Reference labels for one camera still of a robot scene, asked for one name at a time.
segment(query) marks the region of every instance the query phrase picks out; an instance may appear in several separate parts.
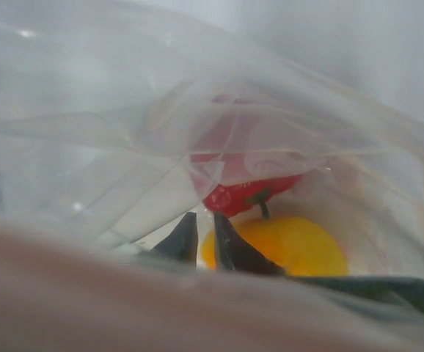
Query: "yellow fruit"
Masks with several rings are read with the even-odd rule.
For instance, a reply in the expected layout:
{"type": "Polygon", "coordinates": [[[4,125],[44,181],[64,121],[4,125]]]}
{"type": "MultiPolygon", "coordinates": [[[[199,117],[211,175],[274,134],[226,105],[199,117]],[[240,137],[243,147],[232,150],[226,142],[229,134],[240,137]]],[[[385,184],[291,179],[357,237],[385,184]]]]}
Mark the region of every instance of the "yellow fruit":
{"type": "MultiPolygon", "coordinates": [[[[331,235],[317,224],[299,217],[254,219],[234,224],[238,234],[269,260],[285,268],[289,275],[346,275],[348,266],[331,235]]],[[[215,268],[211,230],[202,242],[200,255],[215,268]]]]}

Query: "red vegetable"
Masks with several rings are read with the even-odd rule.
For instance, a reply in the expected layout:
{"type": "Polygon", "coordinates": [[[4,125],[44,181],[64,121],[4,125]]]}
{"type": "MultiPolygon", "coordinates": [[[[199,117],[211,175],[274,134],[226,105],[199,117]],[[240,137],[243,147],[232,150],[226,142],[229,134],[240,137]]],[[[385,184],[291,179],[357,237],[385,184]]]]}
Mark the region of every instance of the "red vegetable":
{"type": "MultiPolygon", "coordinates": [[[[214,103],[224,103],[227,96],[219,96],[214,99],[214,103]]],[[[245,100],[235,100],[234,104],[251,103],[245,100]]],[[[203,134],[197,143],[195,149],[215,149],[220,150],[221,146],[227,143],[230,149],[237,147],[240,149],[246,145],[249,132],[260,119],[259,116],[235,116],[235,113],[223,116],[220,121],[203,134]]],[[[223,163],[222,179],[232,180],[237,175],[249,175],[244,163],[245,153],[227,153],[227,154],[201,154],[191,155],[190,160],[195,168],[199,169],[202,163],[206,164],[211,161],[221,161],[223,163]]],[[[275,194],[291,188],[301,175],[293,175],[288,177],[271,178],[267,180],[252,181],[237,185],[224,186],[218,185],[214,190],[202,201],[204,206],[210,211],[222,212],[227,217],[235,216],[246,210],[251,209],[254,205],[260,205],[263,217],[268,217],[266,202],[275,194]]],[[[200,193],[203,191],[204,181],[198,177],[191,175],[191,179],[200,193]]]]}
{"type": "Polygon", "coordinates": [[[210,211],[221,211],[229,218],[259,204],[263,218],[268,219],[266,202],[274,195],[291,188],[300,177],[301,175],[272,178],[234,186],[218,185],[202,202],[210,211]]]}
{"type": "MultiPolygon", "coordinates": [[[[192,155],[191,161],[200,163],[209,161],[217,155],[192,155]]],[[[244,154],[228,154],[221,157],[224,162],[223,174],[230,174],[243,167],[242,162],[244,154]]],[[[300,180],[302,175],[293,175],[288,177],[270,178],[241,183],[237,185],[224,186],[218,185],[202,201],[204,206],[210,211],[223,212],[227,217],[235,216],[239,213],[251,209],[254,205],[261,206],[263,217],[268,218],[266,202],[274,195],[287,191],[300,180]]],[[[197,188],[202,186],[201,181],[191,177],[197,188]]]]}

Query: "green stem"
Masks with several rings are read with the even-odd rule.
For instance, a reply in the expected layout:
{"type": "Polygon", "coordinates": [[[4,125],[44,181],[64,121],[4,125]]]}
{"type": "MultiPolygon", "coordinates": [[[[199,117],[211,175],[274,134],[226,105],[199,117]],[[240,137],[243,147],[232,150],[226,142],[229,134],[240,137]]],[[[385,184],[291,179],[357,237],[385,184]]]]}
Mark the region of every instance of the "green stem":
{"type": "Polygon", "coordinates": [[[263,219],[264,220],[269,220],[270,215],[269,215],[269,209],[268,206],[266,205],[266,202],[264,202],[264,199],[259,199],[257,201],[257,204],[259,205],[259,208],[261,208],[261,214],[263,214],[263,219]]]}
{"type": "Polygon", "coordinates": [[[269,209],[266,205],[266,197],[269,195],[270,190],[269,188],[263,189],[261,192],[256,193],[254,196],[246,198],[245,202],[248,204],[258,204],[261,208],[261,213],[263,214],[264,220],[269,220],[269,209]]]}

